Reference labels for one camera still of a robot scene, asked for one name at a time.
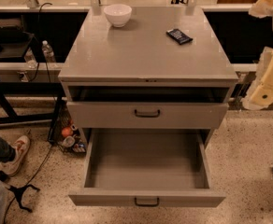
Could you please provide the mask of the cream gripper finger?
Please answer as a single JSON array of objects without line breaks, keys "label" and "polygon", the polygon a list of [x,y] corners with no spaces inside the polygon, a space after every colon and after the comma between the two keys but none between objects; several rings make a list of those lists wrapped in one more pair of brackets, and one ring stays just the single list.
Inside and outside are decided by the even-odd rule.
[{"label": "cream gripper finger", "polygon": [[273,0],[258,0],[249,9],[249,14],[255,18],[264,18],[273,15]]},{"label": "cream gripper finger", "polygon": [[273,104],[273,49],[265,47],[257,64],[256,78],[242,99],[248,110],[261,110]]}]

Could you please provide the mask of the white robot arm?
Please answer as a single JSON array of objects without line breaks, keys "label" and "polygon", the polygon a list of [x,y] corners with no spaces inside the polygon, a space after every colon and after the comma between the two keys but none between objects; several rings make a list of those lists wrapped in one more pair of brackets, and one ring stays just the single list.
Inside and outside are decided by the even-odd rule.
[{"label": "white robot arm", "polygon": [[[251,6],[249,14],[256,18],[271,16],[273,29],[273,0],[258,0]],[[261,110],[273,104],[273,49],[264,47],[255,75],[241,100],[243,107],[249,110]]]}]

